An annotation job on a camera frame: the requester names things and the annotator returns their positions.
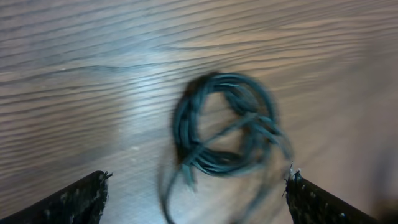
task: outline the wood grain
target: wood grain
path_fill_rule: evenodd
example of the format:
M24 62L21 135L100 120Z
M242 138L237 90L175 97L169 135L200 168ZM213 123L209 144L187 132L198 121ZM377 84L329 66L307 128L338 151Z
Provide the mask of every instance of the wood grain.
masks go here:
M377 215L398 198L385 168L398 161L397 59L396 1L2 0L0 218L107 170L102 223L164 223L170 117L186 84L214 71L265 84L303 176ZM233 118L211 96L201 130ZM178 223L228 223L259 179L197 176L196 196L174 189ZM283 190L253 223L292 223Z

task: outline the coiled cable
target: coiled cable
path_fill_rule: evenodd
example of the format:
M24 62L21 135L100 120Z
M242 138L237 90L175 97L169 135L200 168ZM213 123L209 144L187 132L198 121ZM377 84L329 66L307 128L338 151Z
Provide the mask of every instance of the coiled cable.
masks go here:
M242 118L203 141L198 135L197 120L207 96L216 92L222 92L231 109ZM192 167L217 177L248 174L265 168L272 145L278 146L284 157L291 160L292 148L278 124L279 116L271 95L252 78L238 73L217 73L199 79L194 89L182 98L174 114L172 131L181 163L161 198L167 223L175 224L168 202L179 172L182 172L188 186L194 189ZM239 128L244 129L239 152L209 148L216 139ZM244 222L265 197L267 190L263 187L264 181L238 223Z

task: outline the cable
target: cable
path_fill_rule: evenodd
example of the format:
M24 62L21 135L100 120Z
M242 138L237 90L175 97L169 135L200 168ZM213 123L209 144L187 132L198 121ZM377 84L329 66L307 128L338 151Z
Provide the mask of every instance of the cable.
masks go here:
M237 73L217 73L202 77L195 85L177 106L172 123L174 143L182 162L161 198L168 224L175 224L170 216L168 204L172 186L180 172L188 186L194 189L192 167L217 177L248 174L254 170L265 169L272 145L281 148L287 160L292 159L289 140L278 128L279 116L275 103L258 82ZM197 119L207 96L216 92L222 92L231 109L242 118L202 141L197 131ZM239 128L244 129L239 152L214 151L209 148L220 136ZM265 181L262 181L256 198L248 205L238 223L244 222L267 195Z

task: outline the black object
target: black object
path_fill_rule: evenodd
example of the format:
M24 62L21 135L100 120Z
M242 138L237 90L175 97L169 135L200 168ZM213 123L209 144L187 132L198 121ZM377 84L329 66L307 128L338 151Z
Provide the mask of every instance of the black object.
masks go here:
M294 224L375 224L369 215L291 171L286 201Z
M0 220L0 224L98 224L108 197L107 179L111 176L96 171Z
M197 133L197 119L206 97L215 92L222 92L231 109L242 118L202 141ZM173 137L181 164L161 198L167 222L174 223L169 213L168 199L179 171L182 171L187 184L194 188L192 166L212 176L244 175L265 168L272 145L279 146L285 158L291 160L289 141L278 128L278 123L279 117L271 95L252 78L237 73L217 73L194 82L192 90L187 91L178 105L173 120ZM218 137L239 128L244 129L239 152L214 151L209 148ZM238 222L243 222L267 195L265 184L263 181L257 197Z

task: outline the dark green cord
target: dark green cord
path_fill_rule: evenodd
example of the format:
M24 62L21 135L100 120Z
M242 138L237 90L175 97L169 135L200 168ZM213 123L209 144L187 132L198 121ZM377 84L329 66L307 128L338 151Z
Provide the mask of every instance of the dark green cord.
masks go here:
M197 119L207 96L216 92L224 94L231 109L242 119L202 141L197 133ZM188 186L194 189L192 166L217 177L244 175L265 168L271 145L280 147L285 158L291 160L292 150L289 140L278 128L278 123L279 117L270 94L252 78L237 73L218 73L197 81L194 90L181 100L173 120L174 142L182 162L161 198L167 223L175 224L169 213L168 201L180 171ZM239 128L244 128L245 132L238 153L214 151L208 148L220 136ZM265 198L266 192L268 190L263 181L257 197L249 204L238 223L242 223L257 207Z

